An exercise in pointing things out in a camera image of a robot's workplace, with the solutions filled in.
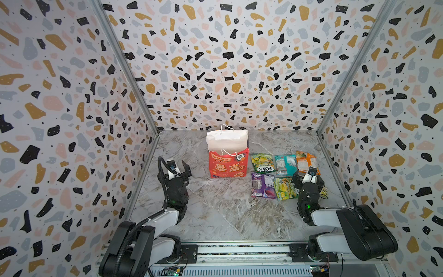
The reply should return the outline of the purple snack packet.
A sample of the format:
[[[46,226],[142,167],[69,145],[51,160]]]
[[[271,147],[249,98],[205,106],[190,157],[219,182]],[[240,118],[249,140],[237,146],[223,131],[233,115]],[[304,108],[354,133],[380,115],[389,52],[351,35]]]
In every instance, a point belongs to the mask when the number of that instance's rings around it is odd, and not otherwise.
[[[274,176],[263,174],[263,173],[255,173],[251,174],[252,181],[252,197],[260,197],[267,199],[276,199],[277,195],[274,187]]]

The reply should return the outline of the yellow green snack packet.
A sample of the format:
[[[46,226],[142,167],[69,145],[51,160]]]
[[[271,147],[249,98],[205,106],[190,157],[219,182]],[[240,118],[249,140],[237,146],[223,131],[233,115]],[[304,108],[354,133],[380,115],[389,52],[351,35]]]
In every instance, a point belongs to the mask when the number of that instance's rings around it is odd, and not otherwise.
[[[325,189],[324,181],[320,175],[317,176],[317,184],[320,186],[320,198],[328,199],[328,192]],[[289,199],[297,199],[300,190],[295,187],[288,177],[276,177],[273,181],[277,199],[281,202]]]

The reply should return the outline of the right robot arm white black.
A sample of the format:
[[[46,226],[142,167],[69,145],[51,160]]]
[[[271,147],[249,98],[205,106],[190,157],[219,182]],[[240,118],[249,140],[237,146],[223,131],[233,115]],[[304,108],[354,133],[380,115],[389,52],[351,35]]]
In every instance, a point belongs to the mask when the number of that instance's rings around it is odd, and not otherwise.
[[[297,210],[304,223],[333,227],[336,232],[311,235],[303,255],[323,261],[333,254],[352,254],[362,261],[381,259],[398,251],[394,235],[366,204],[355,207],[323,208],[319,204],[324,181],[311,167],[307,173],[293,174],[291,184],[298,190]]]

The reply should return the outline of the teal snack packet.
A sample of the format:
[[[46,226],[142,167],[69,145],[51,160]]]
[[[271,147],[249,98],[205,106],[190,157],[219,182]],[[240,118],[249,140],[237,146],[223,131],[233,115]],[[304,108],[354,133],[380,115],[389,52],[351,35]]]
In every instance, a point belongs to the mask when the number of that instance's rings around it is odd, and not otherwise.
[[[292,177],[298,171],[296,155],[277,155],[275,162],[278,177]]]

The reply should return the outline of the red paper gift bag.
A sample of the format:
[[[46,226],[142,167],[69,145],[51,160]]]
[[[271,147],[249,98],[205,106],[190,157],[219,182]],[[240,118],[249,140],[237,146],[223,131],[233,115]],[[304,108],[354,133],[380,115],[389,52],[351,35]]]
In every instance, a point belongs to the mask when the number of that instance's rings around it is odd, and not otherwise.
[[[241,178],[247,175],[249,147],[247,130],[222,124],[207,133],[211,178]]]

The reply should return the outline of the orange snack packet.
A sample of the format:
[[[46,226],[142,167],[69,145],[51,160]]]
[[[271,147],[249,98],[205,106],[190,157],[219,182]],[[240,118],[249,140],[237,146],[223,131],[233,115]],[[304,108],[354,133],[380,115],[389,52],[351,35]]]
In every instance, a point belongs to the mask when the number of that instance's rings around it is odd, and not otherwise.
[[[310,167],[317,169],[317,175],[320,175],[320,167],[317,163],[317,157],[313,154],[297,151],[296,152],[297,168],[300,173],[307,173]]]

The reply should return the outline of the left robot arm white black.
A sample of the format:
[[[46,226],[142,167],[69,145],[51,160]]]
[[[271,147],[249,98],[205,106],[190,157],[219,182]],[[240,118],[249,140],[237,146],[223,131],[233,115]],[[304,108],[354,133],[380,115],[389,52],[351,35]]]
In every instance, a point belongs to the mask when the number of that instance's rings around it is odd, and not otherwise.
[[[181,239],[165,231],[179,224],[188,209],[187,186],[190,166],[182,162],[181,172],[175,160],[158,158],[158,180],[164,194],[160,211],[138,223],[122,222],[99,266],[101,277],[143,277],[153,264],[181,258]]]

